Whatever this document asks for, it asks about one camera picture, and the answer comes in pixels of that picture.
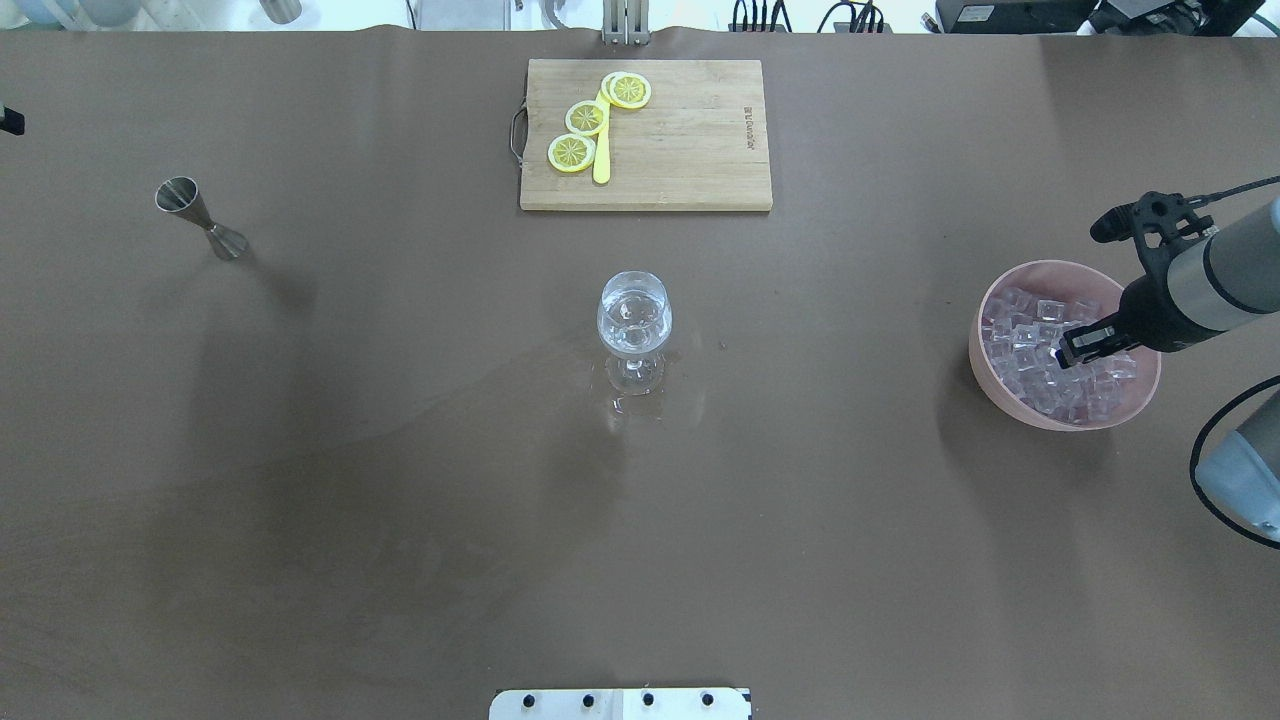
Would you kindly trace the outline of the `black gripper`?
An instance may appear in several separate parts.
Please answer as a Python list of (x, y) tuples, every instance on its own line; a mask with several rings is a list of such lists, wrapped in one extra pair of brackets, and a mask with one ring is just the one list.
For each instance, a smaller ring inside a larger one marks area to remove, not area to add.
[(1123, 291), (1117, 313), (1074, 325), (1061, 333), (1056, 361), (1069, 369), (1123, 351), (1123, 338), (1161, 354), (1190, 346), (1188, 320), (1170, 304), (1167, 292), (1152, 275), (1143, 275)]

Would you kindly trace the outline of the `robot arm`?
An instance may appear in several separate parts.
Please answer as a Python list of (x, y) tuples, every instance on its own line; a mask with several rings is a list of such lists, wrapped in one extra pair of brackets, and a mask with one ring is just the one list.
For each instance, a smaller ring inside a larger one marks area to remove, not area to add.
[[(1213, 201), (1148, 192), (1091, 227), (1098, 243), (1133, 241), (1144, 272), (1123, 290), (1115, 313), (1064, 333), (1055, 354), (1061, 366), (1139, 347), (1175, 354), (1277, 311), (1277, 202), (1220, 229), (1198, 214)], [(1201, 427), (1188, 475), (1215, 519), (1277, 547), (1276, 377), (1244, 389)]]

